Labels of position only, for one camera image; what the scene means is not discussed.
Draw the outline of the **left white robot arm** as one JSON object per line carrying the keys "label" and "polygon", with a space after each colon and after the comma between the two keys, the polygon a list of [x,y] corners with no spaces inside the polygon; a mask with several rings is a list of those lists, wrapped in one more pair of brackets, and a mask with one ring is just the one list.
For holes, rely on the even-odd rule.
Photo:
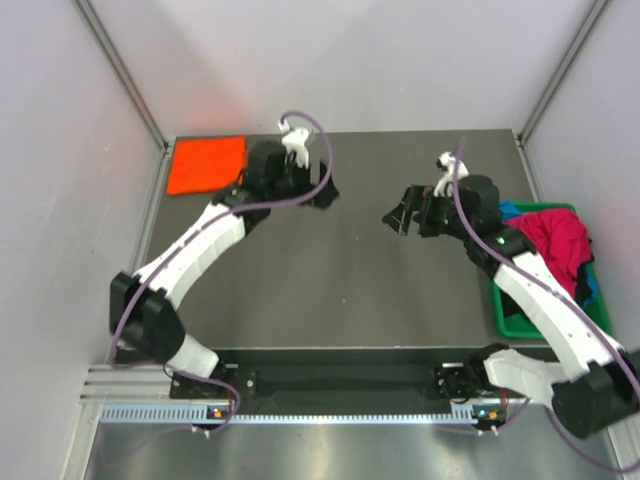
{"label": "left white robot arm", "polygon": [[160,256],[110,284],[109,330],[116,342],[144,358],[192,375],[205,396],[226,387],[218,354],[188,334],[179,306],[196,281],[228,249],[243,240],[272,209],[302,204],[328,208],[339,196],[329,167],[311,181],[307,132],[256,143],[245,167],[214,194],[198,219]]}

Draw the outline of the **orange t shirt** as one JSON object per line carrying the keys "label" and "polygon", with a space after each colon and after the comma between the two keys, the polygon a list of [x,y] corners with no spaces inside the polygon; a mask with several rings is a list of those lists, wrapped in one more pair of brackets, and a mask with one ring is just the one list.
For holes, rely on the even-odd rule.
{"label": "orange t shirt", "polygon": [[244,136],[177,139],[167,194],[181,196],[219,191],[236,182],[246,165]]}

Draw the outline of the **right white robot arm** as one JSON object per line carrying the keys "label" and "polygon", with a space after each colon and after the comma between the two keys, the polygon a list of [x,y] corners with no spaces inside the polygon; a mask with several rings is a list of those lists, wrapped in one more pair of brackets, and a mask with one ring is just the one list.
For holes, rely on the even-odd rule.
{"label": "right white robot arm", "polygon": [[595,325],[555,280],[534,243],[504,223],[490,178],[463,178],[447,196],[410,185],[382,221],[399,235],[415,225],[423,238],[460,240],[470,261],[518,305],[556,356],[547,362],[504,344],[486,346],[463,365],[464,396],[511,390],[543,404],[580,439],[638,414],[638,352],[626,352]]}

